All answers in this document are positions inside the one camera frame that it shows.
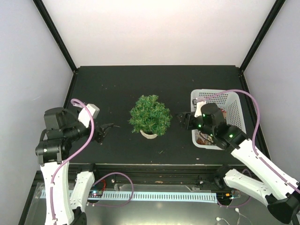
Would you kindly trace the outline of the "small green christmas tree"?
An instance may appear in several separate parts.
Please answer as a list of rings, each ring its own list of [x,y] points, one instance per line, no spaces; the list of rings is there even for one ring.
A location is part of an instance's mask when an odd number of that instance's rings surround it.
[[[129,111],[132,133],[143,131],[147,135],[163,136],[171,125],[172,115],[157,95],[142,95]]]

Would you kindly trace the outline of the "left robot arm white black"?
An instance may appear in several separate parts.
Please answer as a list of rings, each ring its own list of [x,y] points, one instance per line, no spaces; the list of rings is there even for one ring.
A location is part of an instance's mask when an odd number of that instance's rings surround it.
[[[90,189],[100,183],[101,176],[95,164],[87,164],[77,172],[74,189],[69,192],[67,159],[72,143],[81,138],[103,142],[113,124],[91,125],[90,120],[96,119],[98,113],[94,104],[87,104],[78,114],[63,107],[44,113],[45,129],[35,153],[44,178],[47,225],[87,224],[85,207]]]

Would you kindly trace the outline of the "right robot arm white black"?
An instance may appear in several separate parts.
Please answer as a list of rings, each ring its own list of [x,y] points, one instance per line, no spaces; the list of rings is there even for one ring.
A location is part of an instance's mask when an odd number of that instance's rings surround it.
[[[214,186],[238,189],[265,205],[278,221],[289,224],[300,211],[300,183],[259,151],[254,141],[237,126],[229,125],[215,103],[198,103],[196,111],[176,114],[182,127],[198,130],[212,138],[220,149],[241,161],[257,177],[223,166],[214,175]]]

